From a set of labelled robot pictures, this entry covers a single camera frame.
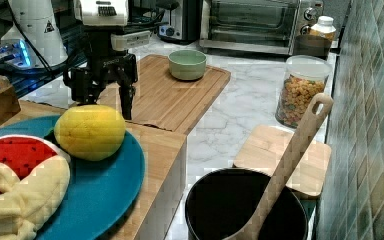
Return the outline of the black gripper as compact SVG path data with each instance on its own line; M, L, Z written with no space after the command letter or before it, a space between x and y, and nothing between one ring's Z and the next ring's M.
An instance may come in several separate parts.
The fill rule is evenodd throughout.
M113 37L121 37L121 27L83 28L76 47L87 60L83 68L72 67L63 74L63 82L71 88L71 97L80 105L95 104L109 83L117 82L122 115L132 119L132 104L138 80L136 56L127 50L115 50Z

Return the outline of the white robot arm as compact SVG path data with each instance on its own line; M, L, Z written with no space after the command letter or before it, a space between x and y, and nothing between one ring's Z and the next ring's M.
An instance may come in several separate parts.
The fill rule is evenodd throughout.
M63 73L71 98L80 105L96 104L108 84L119 86L122 115L132 119L132 105L138 81L136 56L116 42L125 36L128 1L73 0L75 18L83 24L77 49L85 54L85 67L72 67Z

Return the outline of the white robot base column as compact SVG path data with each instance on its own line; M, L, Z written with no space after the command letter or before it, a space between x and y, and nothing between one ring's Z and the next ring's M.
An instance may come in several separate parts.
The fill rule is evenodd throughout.
M14 44L16 58L8 64L27 70L54 67L68 55L56 25L51 0L8 0L13 26L1 43Z

